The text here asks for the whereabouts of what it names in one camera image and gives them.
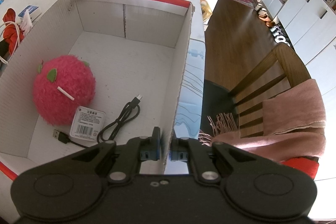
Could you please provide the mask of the pink fuzzy plush ball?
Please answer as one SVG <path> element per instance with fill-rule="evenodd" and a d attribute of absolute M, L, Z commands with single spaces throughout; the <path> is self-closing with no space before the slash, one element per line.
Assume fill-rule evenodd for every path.
<path fill-rule="evenodd" d="M 79 106 L 88 106 L 96 91 L 96 79 L 88 62 L 62 55 L 40 63 L 33 83 L 33 102 L 39 115 L 51 125 L 72 123 Z"/>

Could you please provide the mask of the white red cardboard box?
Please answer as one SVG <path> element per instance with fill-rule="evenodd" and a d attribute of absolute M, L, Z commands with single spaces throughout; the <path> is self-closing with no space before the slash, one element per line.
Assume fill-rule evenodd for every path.
<path fill-rule="evenodd" d="M 87 62 L 96 80 L 89 107 L 116 118 L 142 95 L 139 117 L 117 141 L 160 127 L 162 173 L 177 113 L 194 7 L 187 0 L 57 0 L 37 21 L 1 75 L 1 163 L 19 174 L 77 151 L 52 137 L 33 102 L 38 65 L 63 55 Z"/>

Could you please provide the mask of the red cloth garment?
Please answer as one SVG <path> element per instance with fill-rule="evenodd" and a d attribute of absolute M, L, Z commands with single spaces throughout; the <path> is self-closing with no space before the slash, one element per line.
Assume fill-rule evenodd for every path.
<path fill-rule="evenodd" d="M 24 39 L 24 34 L 20 26 L 15 22 L 16 13 L 12 8 L 9 8 L 3 16 L 5 29 L 3 39 L 9 46 L 9 54 L 12 55 L 19 47 L 20 42 Z"/>

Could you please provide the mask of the white barcode hang tag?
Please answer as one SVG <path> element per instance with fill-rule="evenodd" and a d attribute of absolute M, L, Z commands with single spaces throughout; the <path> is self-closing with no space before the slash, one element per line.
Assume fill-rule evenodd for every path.
<path fill-rule="evenodd" d="M 104 120 L 105 112 L 79 106 L 71 124 L 70 137 L 96 141 Z"/>

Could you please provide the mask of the pink fringed scarf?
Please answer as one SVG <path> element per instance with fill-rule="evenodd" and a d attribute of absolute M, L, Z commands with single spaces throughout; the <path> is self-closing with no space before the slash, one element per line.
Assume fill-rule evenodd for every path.
<path fill-rule="evenodd" d="M 209 119 L 214 135 L 200 132 L 202 144 L 227 143 L 249 153 L 283 162 L 295 157 L 321 157 L 325 151 L 326 113 L 316 80 L 309 79 L 262 103 L 261 136 L 240 135 L 232 114 Z"/>

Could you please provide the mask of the red chair cushion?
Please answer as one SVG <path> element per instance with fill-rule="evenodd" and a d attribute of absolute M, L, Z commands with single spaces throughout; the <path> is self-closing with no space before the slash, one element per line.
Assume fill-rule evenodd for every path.
<path fill-rule="evenodd" d="M 282 164 L 302 171 L 313 180 L 315 179 L 319 168 L 318 162 L 307 159 L 305 157 L 291 158 L 289 160 L 283 161 Z"/>

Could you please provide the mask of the near wooden dining chair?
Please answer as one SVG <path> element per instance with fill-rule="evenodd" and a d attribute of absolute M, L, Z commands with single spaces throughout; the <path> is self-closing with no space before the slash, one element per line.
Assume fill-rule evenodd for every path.
<path fill-rule="evenodd" d="M 295 51 L 278 43 L 251 68 L 242 68 L 248 56 L 235 58 L 238 68 L 229 67 L 226 88 L 235 104 L 238 128 L 242 137 L 262 136 L 264 133 L 263 101 L 311 79 Z"/>

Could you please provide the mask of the yellow plastic bag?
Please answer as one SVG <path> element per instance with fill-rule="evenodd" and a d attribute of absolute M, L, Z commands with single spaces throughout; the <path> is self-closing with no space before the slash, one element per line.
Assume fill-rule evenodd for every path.
<path fill-rule="evenodd" d="M 208 19 L 210 19 L 211 15 L 213 14 L 213 11 L 211 10 L 209 3 L 206 0 L 200 0 L 200 4 L 201 4 L 203 22 L 206 22 Z"/>

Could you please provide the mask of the black white slippers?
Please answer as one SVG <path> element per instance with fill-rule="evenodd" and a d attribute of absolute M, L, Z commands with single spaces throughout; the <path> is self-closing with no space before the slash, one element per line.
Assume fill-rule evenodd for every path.
<path fill-rule="evenodd" d="M 270 32 L 274 38 L 275 43 L 285 43 L 286 45 L 291 47 L 291 42 L 286 34 L 284 28 L 279 25 L 275 25 L 270 28 Z"/>

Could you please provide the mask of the small blue white box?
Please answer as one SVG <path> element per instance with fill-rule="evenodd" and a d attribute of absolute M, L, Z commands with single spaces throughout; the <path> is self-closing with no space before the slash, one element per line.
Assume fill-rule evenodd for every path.
<path fill-rule="evenodd" d="M 28 5 L 18 14 L 18 18 L 23 20 L 26 11 L 28 11 L 32 21 L 42 14 L 41 8 L 39 6 Z"/>

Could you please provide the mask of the white storage cabinet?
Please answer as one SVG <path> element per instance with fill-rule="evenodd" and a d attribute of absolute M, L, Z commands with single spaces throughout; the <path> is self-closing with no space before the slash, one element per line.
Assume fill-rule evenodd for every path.
<path fill-rule="evenodd" d="M 321 93 L 335 89 L 335 11 L 324 0 L 287 0 L 276 20 Z"/>

